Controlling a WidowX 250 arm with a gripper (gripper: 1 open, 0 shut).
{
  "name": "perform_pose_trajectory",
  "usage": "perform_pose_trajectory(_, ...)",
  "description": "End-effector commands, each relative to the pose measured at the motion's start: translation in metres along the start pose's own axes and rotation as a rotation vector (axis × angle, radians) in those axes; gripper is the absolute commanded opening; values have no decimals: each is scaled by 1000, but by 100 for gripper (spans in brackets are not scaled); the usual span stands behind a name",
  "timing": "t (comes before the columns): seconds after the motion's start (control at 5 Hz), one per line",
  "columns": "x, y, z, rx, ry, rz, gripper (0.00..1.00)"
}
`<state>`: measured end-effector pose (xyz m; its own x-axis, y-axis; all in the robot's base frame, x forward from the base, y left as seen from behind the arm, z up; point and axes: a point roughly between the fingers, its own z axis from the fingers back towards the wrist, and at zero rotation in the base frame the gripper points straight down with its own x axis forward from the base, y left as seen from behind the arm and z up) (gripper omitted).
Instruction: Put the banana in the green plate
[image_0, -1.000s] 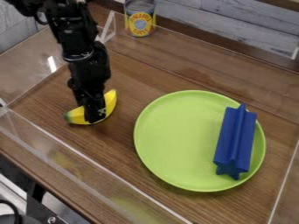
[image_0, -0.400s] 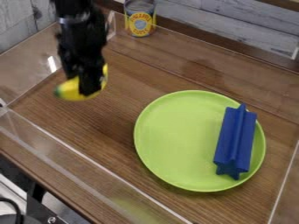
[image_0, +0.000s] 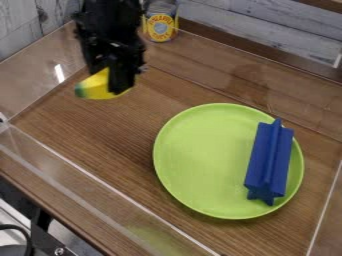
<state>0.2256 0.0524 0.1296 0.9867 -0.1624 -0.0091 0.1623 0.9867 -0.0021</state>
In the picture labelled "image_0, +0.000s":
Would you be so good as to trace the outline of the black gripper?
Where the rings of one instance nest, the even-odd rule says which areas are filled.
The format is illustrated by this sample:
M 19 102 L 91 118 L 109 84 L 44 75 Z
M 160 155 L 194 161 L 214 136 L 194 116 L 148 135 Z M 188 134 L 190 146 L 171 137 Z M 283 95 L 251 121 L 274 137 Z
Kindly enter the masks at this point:
M 108 91 L 115 95 L 133 87 L 144 63 L 145 46 L 137 34 L 141 15 L 140 0 L 84 0 L 72 15 L 88 71 L 95 74 L 108 64 Z

